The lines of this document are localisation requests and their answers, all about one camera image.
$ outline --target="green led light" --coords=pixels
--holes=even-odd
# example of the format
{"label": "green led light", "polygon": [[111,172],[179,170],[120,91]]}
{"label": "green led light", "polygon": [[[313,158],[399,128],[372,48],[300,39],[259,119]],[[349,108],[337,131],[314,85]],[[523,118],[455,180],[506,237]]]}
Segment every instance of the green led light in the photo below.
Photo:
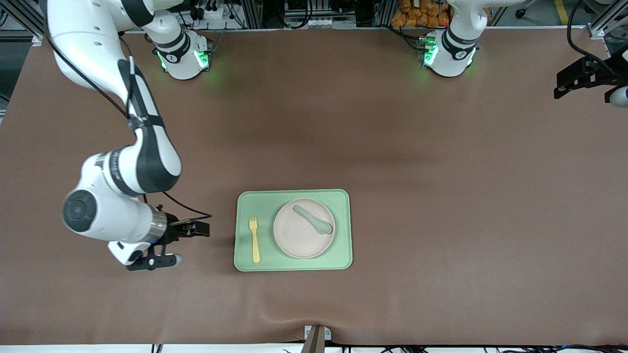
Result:
{"label": "green led light", "polygon": [[432,48],[425,54],[425,64],[431,65],[434,63],[434,58],[436,58],[436,54],[438,53],[438,46],[434,44]]}
{"label": "green led light", "polygon": [[163,57],[161,57],[161,53],[157,52],[157,56],[159,57],[159,60],[161,61],[161,67],[163,67],[163,69],[166,70],[166,63],[163,62]]}
{"label": "green led light", "polygon": [[197,58],[198,64],[201,67],[206,67],[207,66],[207,54],[204,52],[198,52],[198,51],[194,51],[194,56]]}

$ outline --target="green spoon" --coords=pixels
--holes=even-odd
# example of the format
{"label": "green spoon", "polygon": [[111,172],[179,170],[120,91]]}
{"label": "green spoon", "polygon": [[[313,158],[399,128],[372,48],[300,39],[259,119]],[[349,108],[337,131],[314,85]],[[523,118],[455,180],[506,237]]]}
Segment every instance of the green spoon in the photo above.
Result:
{"label": "green spoon", "polygon": [[309,213],[306,209],[299,205],[295,205],[293,208],[296,213],[302,215],[310,221],[310,223],[314,226],[314,228],[321,234],[331,234],[332,233],[332,225],[325,222],[324,220],[320,220],[314,217],[311,213]]}

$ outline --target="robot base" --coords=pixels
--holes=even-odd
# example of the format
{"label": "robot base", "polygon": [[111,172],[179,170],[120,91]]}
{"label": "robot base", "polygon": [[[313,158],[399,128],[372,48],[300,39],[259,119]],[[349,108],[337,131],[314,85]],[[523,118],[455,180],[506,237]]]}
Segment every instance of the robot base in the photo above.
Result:
{"label": "robot base", "polygon": [[456,77],[463,73],[471,65],[475,49],[470,54],[464,53],[462,60],[456,60],[450,53],[443,49],[442,37],[445,30],[436,30],[419,38],[419,48],[425,49],[419,52],[419,64],[421,68],[429,68],[437,75],[443,77]]}
{"label": "robot base", "polygon": [[177,80],[193,79],[201,72],[208,72],[212,62],[214,43],[193,31],[186,31],[186,33],[190,36],[191,45],[180,62],[171,63],[157,52],[163,71],[168,72]]}

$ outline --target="brown tablecloth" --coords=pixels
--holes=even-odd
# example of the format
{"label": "brown tablecloth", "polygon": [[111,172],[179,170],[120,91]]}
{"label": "brown tablecloth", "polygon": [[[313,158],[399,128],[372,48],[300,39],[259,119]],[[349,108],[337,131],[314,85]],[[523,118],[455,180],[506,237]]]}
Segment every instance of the brown tablecloth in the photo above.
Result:
{"label": "brown tablecloth", "polygon": [[[564,30],[487,31],[455,79],[387,31],[229,33],[184,82],[128,37],[183,160],[171,193],[215,215],[212,237],[130,273],[63,226],[83,160],[134,137],[31,49],[0,128],[1,343],[281,342],[312,323],[346,344],[628,343],[628,119],[604,88],[553,99],[579,57]],[[238,272],[238,195],[310,188],[350,194],[353,265]]]}

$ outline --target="floor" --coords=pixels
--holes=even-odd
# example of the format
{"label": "floor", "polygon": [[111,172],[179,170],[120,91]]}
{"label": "floor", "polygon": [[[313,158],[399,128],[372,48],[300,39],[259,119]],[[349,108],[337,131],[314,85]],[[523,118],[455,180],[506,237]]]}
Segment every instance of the floor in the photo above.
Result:
{"label": "floor", "polygon": [[[532,6],[530,6],[526,15],[522,18],[516,18],[515,13],[518,9],[525,8],[532,0],[509,6],[504,14],[498,19],[497,26],[519,27],[519,26],[561,26],[566,25],[566,18],[573,10],[573,6],[577,0],[536,0]],[[558,8],[564,7],[563,19],[559,15]],[[598,17],[597,13],[589,14],[582,8],[576,11],[573,18],[573,24],[587,24],[595,21]]]}

